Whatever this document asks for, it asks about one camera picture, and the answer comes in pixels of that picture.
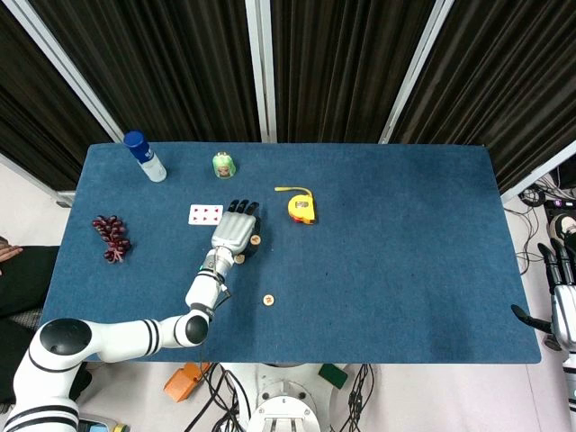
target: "robotic arm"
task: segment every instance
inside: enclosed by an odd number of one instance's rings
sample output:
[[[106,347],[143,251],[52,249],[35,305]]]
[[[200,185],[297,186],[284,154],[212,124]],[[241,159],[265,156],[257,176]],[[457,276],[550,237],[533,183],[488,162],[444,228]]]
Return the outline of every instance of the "robotic arm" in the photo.
[[[553,238],[551,242],[554,252],[542,243],[538,244],[538,249],[546,264],[546,276],[552,297],[552,321],[532,318],[515,304],[512,305],[512,310],[519,320],[552,335],[552,338],[569,352],[563,370],[568,389],[571,429],[576,432],[576,256],[574,251],[557,239]]]
[[[161,348],[196,347],[208,328],[234,257],[259,232],[258,203],[233,201],[212,235],[208,252],[185,302],[185,315],[162,321],[142,319],[99,324],[81,319],[55,319],[34,335],[14,377],[16,405],[4,432],[73,432],[78,407],[68,397],[81,363],[97,354],[106,363],[151,356]]]

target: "red grapes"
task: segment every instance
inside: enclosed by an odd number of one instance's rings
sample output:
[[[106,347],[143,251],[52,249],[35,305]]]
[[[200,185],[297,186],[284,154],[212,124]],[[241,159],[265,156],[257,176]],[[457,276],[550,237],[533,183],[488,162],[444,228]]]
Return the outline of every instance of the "red grapes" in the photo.
[[[92,221],[92,226],[98,231],[103,242],[108,245],[104,252],[104,259],[110,264],[117,261],[123,262],[123,258],[131,248],[131,243],[127,238],[126,227],[118,216],[98,216]]]

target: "playing card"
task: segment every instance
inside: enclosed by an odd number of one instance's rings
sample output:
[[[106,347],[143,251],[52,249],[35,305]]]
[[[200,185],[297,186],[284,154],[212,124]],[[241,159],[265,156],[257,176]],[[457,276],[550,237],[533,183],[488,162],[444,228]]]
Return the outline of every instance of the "playing card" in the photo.
[[[222,219],[223,209],[221,205],[192,204],[188,223],[190,225],[218,225]]]

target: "dark curtain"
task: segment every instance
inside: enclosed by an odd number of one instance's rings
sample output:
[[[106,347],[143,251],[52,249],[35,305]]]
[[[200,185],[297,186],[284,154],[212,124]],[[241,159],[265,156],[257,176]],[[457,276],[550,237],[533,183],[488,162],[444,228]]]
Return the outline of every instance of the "dark curtain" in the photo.
[[[279,141],[376,142],[434,0],[273,0]]]
[[[124,131],[258,141],[244,1],[37,0]]]
[[[75,189],[88,146],[108,136],[3,4],[0,27],[0,153]]]
[[[392,142],[490,150],[500,190],[576,140],[576,3],[455,1]]]

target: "white bottle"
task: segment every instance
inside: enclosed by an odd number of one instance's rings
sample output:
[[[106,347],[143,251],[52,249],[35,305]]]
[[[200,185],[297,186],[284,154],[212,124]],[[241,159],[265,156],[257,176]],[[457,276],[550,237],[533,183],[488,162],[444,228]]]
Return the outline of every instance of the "white bottle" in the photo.
[[[154,183],[160,183],[166,178],[167,172],[160,159],[156,153],[152,156],[152,159],[148,162],[144,162],[143,164],[140,163],[142,170],[146,173],[148,178],[152,180]]]
[[[131,130],[124,135],[124,146],[126,146],[136,160],[138,160],[142,171],[144,171],[151,181],[160,183],[166,178],[166,169],[154,150],[150,148],[142,132],[139,130]]]

